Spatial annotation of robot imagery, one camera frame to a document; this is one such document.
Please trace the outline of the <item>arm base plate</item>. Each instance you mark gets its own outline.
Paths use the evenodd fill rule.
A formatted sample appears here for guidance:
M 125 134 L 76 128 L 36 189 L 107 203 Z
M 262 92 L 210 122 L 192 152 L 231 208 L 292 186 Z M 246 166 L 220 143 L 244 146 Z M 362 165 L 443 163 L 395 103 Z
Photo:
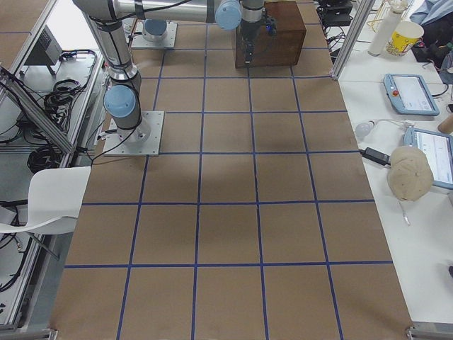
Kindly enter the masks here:
M 103 152 L 107 157 L 158 156 L 164 116 L 162 110 L 142 111 L 142 122 L 134 132 L 117 129 L 111 119 L 109 129 L 115 132 L 106 135 Z
M 148 32 L 142 22 L 138 22 L 132 36 L 131 48 L 134 50 L 173 49 L 176 43 L 178 24 L 167 21 L 166 30 L 161 35 Z

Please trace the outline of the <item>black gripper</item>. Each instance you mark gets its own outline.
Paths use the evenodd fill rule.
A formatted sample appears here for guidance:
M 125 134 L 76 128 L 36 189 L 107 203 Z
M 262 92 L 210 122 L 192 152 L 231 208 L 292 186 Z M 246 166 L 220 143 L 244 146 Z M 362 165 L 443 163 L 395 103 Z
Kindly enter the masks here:
M 270 37 L 277 35 L 276 20 L 268 14 L 266 8 L 242 9 L 239 32 L 243 40 L 245 65 L 249 65 L 253 61 L 254 42 L 258 38 L 262 27 L 265 28 L 265 31 Z

